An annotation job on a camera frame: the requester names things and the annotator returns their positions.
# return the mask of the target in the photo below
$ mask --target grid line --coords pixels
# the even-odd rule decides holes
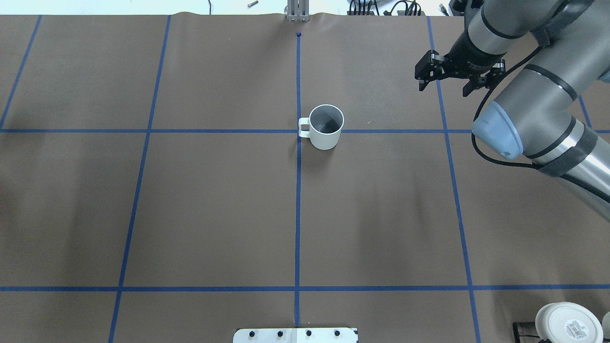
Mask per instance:
[[[294,292],[294,286],[131,286],[122,292]],[[301,292],[454,292],[610,289],[610,284],[481,284],[436,286],[299,286]],[[105,286],[0,286],[0,292],[117,292]]]
[[[427,16],[428,35],[430,38],[430,48],[434,50],[434,35],[432,34],[432,22]],[[475,329],[476,343],[481,343],[481,333],[479,331],[479,320],[476,313],[475,291],[472,288],[472,273],[470,271],[470,261],[468,258],[468,247],[466,245],[466,235],[464,233],[464,221],[462,219],[462,209],[459,202],[458,183],[456,181],[455,169],[453,166],[453,155],[451,153],[451,142],[449,140],[449,132],[447,131],[447,117],[445,115],[445,104],[443,102],[443,92],[440,88],[440,81],[436,80],[436,90],[439,94],[440,116],[443,121],[443,130],[445,131],[445,146],[447,148],[447,158],[449,162],[449,172],[451,174],[451,185],[453,187],[453,198],[456,204],[457,222],[459,226],[460,240],[462,242],[462,254],[464,256],[464,267],[466,269],[466,281],[468,282],[468,294],[470,296],[470,311],[472,312],[472,322]]]
[[[587,107],[584,105],[584,100],[583,100],[582,95],[578,96],[578,102],[580,102],[580,108],[583,109],[583,115],[584,115],[585,121],[587,121],[587,125],[590,128],[593,128],[593,126],[591,125],[591,120],[589,119],[589,113],[587,113]]]
[[[296,122],[301,118],[301,32],[296,32]],[[296,137],[295,327],[301,322],[301,137]]]
[[[157,102],[157,93],[159,92],[159,83],[161,82],[161,72],[163,71],[163,59],[165,57],[165,48],[167,47],[167,37],[170,31],[171,15],[167,16],[165,24],[165,34],[163,36],[163,45],[159,57],[159,68],[157,69],[157,78],[155,80],[154,91],[152,93],[151,110],[148,116],[148,128],[146,130],[146,138],[144,139],[144,148],[142,149],[142,159],[140,161],[140,170],[138,172],[138,181],[135,185],[134,204],[131,209],[131,218],[129,219],[129,229],[127,230],[127,238],[125,240],[125,250],[123,253],[123,262],[121,264],[121,274],[118,281],[117,297],[115,299],[114,311],[112,313],[112,322],[110,323],[110,333],[108,343],[114,341],[114,333],[117,327],[118,310],[121,305],[121,295],[123,293],[123,283],[125,281],[125,271],[127,269],[127,259],[129,258],[129,248],[131,247],[131,237],[134,232],[135,215],[138,209],[138,201],[140,199],[140,189],[142,188],[142,177],[144,175],[144,166],[146,164],[146,154],[148,153],[148,143],[150,142],[151,129],[153,128],[154,110]]]
[[[23,67],[26,65],[27,57],[30,54],[30,50],[32,49],[32,45],[34,44],[34,39],[36,38],[36,33],[38,32],[38,28],[40,27],[40,21],[42,20],[42,15],[38,16],[36,20],[36,25],[34,25],[34,31],[32,31],[32,36],[30,37],[30,41],[27,44],[26,52],[23,54],[23,59],[21,60],[21,65],[19,66],[19,70],[17,71],[17,76],[15,76],[15,82],[13,82],[13,88],[10,90],[9,98],[6,101],[6,106],[4,106],[4,111],[2,113],[2,118],[0,119],[0,129],[4,126],[4,121],[6,120],[6,116],[9,113],[10,103],[13,101],[13,96],[15,95],[15,90],[17,90],[17,85],[19,84],[19,79],[21,79],[21,73],[23,72]]]
[[[594,130],[599,134],[610,133],[610,129]],[[0,129],[0,133],[18,134],[145,134],[147,129]],[[470,134],[469,129],[344,129],[342,134]],[[296,134],[296,129],[151,129],[152,134]]]

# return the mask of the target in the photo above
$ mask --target barcode sticker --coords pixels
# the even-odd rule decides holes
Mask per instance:
[[[568,334],[571,338],[574,338],[578,341],[581,339],[587,338],[589,335],[589,329],[578,319],[568,320],[565,323],[565,333]]]

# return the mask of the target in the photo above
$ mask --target light blue joint cap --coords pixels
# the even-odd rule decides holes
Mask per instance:
[[[506,159],[523,154],[523,143],[500,104],[492,101],[475,120],[472,133]]]
[[[600,80],[607,84],[610,84],[610,69],[608,69],[608,71],[604,75],[600,76]]]

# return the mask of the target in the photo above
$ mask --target black cord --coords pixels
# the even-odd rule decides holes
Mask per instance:
[[[542,47],[539,46],[538,48],[536,48],[534,51],[532,51],[531,54],[529,54],[527,57],[525,57],[523,60],[521,60],[519,63],[515,64],[511,69],[509,69],[503,76],[502,80],[504,80],[509,74],[511,74],[513,71],[515,71],[516,69],[518,69],[520,66],[524,65],[525,63],[527,63],[529,60],[531,60],[538,52],[540,52],[540,50],[542,50]],[[485,103],[487,102],[487,100],[489,99],[489,97],[491,96],[491,94],[493,93],[493,91],[495,90],[496,86],[492,87],[489,89],[489,91],[485,94],[485,96],[483,97],[483,100],[481,101],[481,104],[479,104],[479,107],[476,109],[476,113],[475,113],[475,117],[473,119],[473,122],[479,117],[479,115],[481,114],[481,111],[483,109],[483,106],[485,106]],[[471,133],[470,134],[471,139],[472,139],[472,147],[474,147],[475,151],[477,154],[479,154],[479,156],[481,156],[483,159],[485,159],[486,161],[489,161],[491,163],[495,163],[498,165],[505,165],[507,167],[520,167],[520,168],[530,168],[530,169],[535,169],[538,170],[540,168],[542,168],[541,165],[536,165],[536,164],[527,164],[527,163],[516,163],[516,162],[506,162],[506,161],[500,161],[497,159],[494,159],[492,157],[489,157],[487,155],[485,155],[480,149],[479,146],[476,144],[476,137],[475,134]],[[588,192],[598,196],[599,198],[601,198],[602,200],[604,200],[607,203],[610,203],[610,195],[602,192],[599,188],[593,186],[592,184],[589,184],[586,181],[580,180],[578,178],[575,178],[574,176],[568,175],[568,174],[563,174],[561,176],[562,179],[569,181],[585,190],[587,190]]]
[[[416,0],[413,0],[413,2],[411,3],[411,6],[409,6],[409,10],[407,12],[405,12],[404,15],[421,15],[422,14],[422,7],[420,6],[420,4],[417,3]]]
[[[441,13],[443,13],[445,16],[449,16],[449,13],[447,12],[447,9],[445,8],[445,6],[443,4],[439,5],[439,10],[441,11]]]
[[[401,3],[401,2],[404,4],[404,14],[405,15],[407,14],[407,11],[409,10],[409,2],[410,1],[408,1],[408,0],[400,0],[400,1],[396,2],[396,4],[394,4],[394,6],[392,6],[392,9],[390,10],[390,15],[392,15],[392,12],[394,12],[394,9],[396,8],[396,6],[399,3]]]
[[[535,336],[533,334],[520,334],[519,337],[540,338],[540,336]],[[604,338],[602,342],[610,342],[610,338]]]

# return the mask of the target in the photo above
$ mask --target black clamp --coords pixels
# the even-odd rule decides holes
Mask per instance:
[[[475,89],[483,87],[490,89],[496,87],[506,74],[506,65],[501,59],[485,75],[470,75],[459,71],[446,56],[440,56],[436,50],[428,50],[415,65],[415,78],[419,81],[419,90],[422,91],[431,81],[446,78],[468,79],[462,88],[462,96],[466,97]]]

